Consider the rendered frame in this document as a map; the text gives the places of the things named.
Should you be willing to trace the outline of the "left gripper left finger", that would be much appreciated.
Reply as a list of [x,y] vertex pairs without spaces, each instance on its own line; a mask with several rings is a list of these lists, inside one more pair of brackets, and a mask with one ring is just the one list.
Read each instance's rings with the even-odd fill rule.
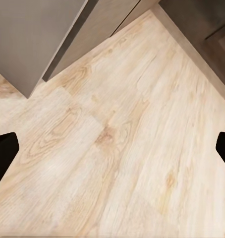
[[19,151],[15,132],[0,135],[0,181]]

